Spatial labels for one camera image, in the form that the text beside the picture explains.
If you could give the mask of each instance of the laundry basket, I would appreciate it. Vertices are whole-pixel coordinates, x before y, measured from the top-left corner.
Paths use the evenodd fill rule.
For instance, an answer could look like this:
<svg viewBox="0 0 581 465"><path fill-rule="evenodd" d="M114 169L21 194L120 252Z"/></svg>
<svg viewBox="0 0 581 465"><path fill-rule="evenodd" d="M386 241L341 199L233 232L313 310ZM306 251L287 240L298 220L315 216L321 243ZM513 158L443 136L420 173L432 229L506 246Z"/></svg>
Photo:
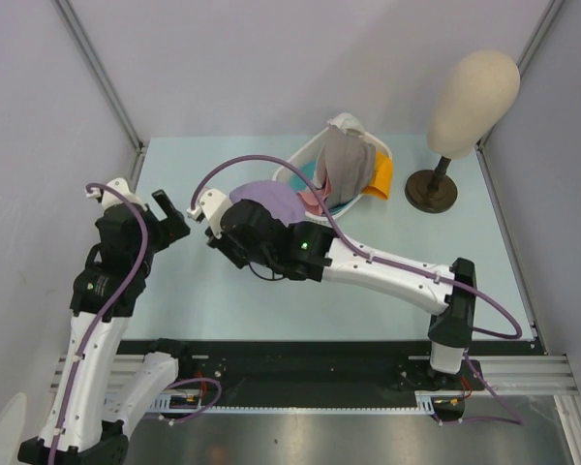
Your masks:
<svg viewBox="0 0 581 465"><path fill-rule="evenodd" d="M308 143L306 143L303 147L297 150L294 155L289 158L289 163L293 166L298 167L301 172L303 172L308 179L312 179L314 177L314 171L317 166L317 158L321 153L322 146L324 145L325 140L325 133L327 132L327 128L320 131L316 134ZM379 139L375 138L370 133L365 133L363 136L364 140L367 142L372 143L378 152L381 152L384 155L387 155L389 159L392 159L391 151L389 147L381 142ZM304 191L306 189L306 185L303 180L297 176L291 170L280 167L273 173L273 180L274 181L282 181L288 183L292 189L295 191ZM361 199L364 194L359 194L352 200L348 201L344 205L338 205L335 208L331 209L331 214L333 215L334 220L338 220L338 218L342 217L347 211L351 209L355 203ZM327 225L328 221L327 218L322 216L313 215L312 213L306 212L306 219L318 223L320 225Z"/></svg>

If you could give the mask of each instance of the purple cloth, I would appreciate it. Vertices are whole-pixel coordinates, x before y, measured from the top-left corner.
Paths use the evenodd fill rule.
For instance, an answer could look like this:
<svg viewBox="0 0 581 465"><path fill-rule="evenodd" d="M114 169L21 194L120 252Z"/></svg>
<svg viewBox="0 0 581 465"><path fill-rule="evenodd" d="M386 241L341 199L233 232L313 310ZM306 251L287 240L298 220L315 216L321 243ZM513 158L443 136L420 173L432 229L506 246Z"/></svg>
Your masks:
<svg viewBox="0 0 581 465"><path fill-rule="evenodd" d="M280 220L285 226L303 221L306 212L297 193L286 182L248 182L234 189L229 197L232 203L244 199L260 203L273 218Z"/></svg>

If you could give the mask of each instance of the mannequin head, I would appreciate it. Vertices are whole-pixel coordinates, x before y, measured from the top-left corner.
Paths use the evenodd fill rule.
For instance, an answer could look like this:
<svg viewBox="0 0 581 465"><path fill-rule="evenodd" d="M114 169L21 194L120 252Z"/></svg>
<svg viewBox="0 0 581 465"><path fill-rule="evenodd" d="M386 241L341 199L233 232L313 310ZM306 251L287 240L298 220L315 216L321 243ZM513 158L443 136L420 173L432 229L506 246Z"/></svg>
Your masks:
<svg viewBox="0 0 581 465"><path fill-rule="evenodd" d="M464 158L512 106L520 75L508 55L480 50L451 71L433 112L428 145L446 158Z"/></svg>

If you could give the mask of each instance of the light blue table surface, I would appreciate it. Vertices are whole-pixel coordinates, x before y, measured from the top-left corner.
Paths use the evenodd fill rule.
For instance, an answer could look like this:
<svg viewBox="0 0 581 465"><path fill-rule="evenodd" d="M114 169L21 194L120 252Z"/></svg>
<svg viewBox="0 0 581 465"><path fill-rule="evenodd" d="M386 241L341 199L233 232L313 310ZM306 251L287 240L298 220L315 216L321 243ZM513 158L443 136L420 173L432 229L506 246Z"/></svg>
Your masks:
<svg viewBox="0 0 581 465"><path fill-rule="evenodd" d="M341 220L350 237L420 261L475 262L478 287L532 332L514 279L479 163L474 155L450 165L459 197L446 213L431 215L405 199L410 174L433 168L439 159L424 136L379 136L393 153L395 173L389 201L361 199ZM250 153L289 158L310 136L153 139L146 153L138 194L160 218L150 194L164 189L181 210L202 178L220 163ZM256 179L271 178L277 166L235 165L210 183L229 193ZM159 253L138 300L126 339L229 340L421 340L429 315L397 298L337 283L267 283L247 268L237 269L206 246L205 225ZM495 310L478 301L475 325L512 332ZM475 339L490 339L476 334Z"/></svg>

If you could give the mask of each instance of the white plastic bracket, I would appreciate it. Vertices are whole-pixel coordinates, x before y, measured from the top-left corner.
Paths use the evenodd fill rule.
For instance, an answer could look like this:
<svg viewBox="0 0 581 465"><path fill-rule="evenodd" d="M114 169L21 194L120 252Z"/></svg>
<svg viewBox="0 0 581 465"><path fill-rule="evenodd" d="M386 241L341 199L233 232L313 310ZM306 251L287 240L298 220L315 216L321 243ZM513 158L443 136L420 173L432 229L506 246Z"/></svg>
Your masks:
<svg viewBox="0 0 581 465"><path fill-rule="evenodd" d="M136 375L115 398L106 403L103 420L123 421L123 434L131 437L138 422L157 396L178 376L178 360L169 354L155 352L144 358Z"/></svg>
<svg viewBox="0 0 581 465"><path fill-rule="evenodd" d="M374 258L375 258L375 250L369 249L368 250L368 263L371 264Z"/></svg>
<svg viewBox="0 0 581 465"><path fill-rule="evenodd" d="M187 216L197 221L198 218L204 215L213 235L219 238L222 235L220 221L224 213L226 213L226 210L231 206L232 202L230 198L222 191L204 188L198 199L196 208L189 208L187 210Z"/></svg>
<svg viewBox="0 0 581 465"><path fill-rule="evenodd" d="M144 203L144 201L140 197L138 197L130 190L129 183L124 178L117 177L115 179L112 179L107 184L107 186L111 187L119 194L122 194L129 202L141 206L144 210L148 209L146 203ZM90 192L86 193L86 197L88 199L96 200L101 199L101 207L104 211L106 211L111 206L115 206L118 205L119 203L122 203L116 196L114 196L110 192L104 191L102 193L101 191L102 191L101 189L95 187Z"/></svg>

